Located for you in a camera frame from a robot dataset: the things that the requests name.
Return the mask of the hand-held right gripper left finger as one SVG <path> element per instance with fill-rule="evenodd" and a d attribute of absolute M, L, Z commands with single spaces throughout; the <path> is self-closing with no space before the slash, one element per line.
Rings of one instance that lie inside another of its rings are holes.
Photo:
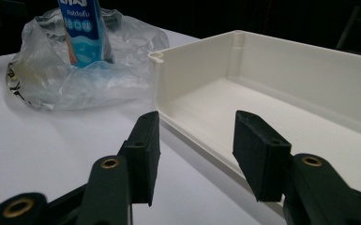
<path fill-rule="evenodd" d="M 116 155 L 94 163 L 76 225 L 132 225 L 132 205 L 153 201 L 159 157 L 159 114 L 148 112 Z"/>

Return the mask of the white plastic bin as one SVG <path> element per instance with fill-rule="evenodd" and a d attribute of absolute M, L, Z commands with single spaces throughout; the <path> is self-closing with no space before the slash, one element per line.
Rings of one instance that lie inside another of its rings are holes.
<path fill-rule="evenodd" d="M 361 55 L 232 31 L 149 60 L 162 120 L 275 223 L 361 225 Z"/>

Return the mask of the blue snack packet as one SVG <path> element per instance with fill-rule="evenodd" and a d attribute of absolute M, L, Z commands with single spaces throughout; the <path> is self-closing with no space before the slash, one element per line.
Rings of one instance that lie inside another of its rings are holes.
<path fill-rule="evenodd" d="M 113 53 L 98 0 L 57 0 L 63 17 L 70 63 L 85 68 L 113 62 Z"/>

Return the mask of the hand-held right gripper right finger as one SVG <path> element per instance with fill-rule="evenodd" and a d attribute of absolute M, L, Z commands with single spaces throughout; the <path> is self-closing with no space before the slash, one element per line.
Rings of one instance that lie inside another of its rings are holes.
<path fill-rule="evenodd" d="M 287 225 L 361 225 L 361 192 L 324 158 L 292 145 L 260 116 L 235 113 L 233 155 L 259 202 L 283 202 Z"/>

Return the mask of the clear plastic bag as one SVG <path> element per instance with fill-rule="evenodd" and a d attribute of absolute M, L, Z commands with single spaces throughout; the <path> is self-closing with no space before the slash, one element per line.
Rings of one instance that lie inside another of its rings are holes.
<path fill-rule="evenodd" d="M 52 9 L 24 26 L 21 49 L 7 68 L 9 90 L 24 103 L 46 110 L 81 110 L 150 98 L 155 78 L 148 54 L 169 48 L 167 35 L 116 9 L 101 13 L 113 53 L 111 64 L 72 66 L 61 12 Z"/>

